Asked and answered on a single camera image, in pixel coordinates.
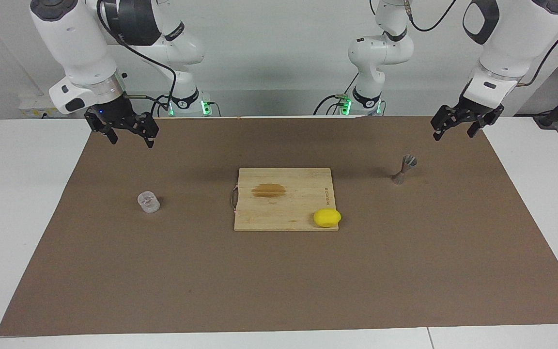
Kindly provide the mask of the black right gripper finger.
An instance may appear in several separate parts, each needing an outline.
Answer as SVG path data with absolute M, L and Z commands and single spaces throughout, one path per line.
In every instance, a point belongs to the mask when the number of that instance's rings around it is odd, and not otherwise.
M 99 125 L 96 129 L 96 132 L 99 132 L 102 135 L 106 136 L 112 145 L 115 145 L 118 141 L 117 134 L 109 125 Z
M 153 148 L 159 127 L 149 112 L 135 115 L 134 133 L 142 137 L 148 148 Z

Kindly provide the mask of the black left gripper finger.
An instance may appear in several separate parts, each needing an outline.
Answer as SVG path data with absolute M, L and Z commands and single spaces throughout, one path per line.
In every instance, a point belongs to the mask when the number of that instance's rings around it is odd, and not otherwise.
M 456 112 L 456 108 L 441 106 L 432 117 L 430 124 L 434 129 L 433 137 L 436 141 L 440 141 L 447 130 L 459 124 Z
M 479 130 L 485 128 L 486 126 L 492 126 L 498 120 L 498 113 L 487 113 L 483 116 L 478 116 L 476 121 L 468 128 L 467 135 L 470 138 L 474 138 Z

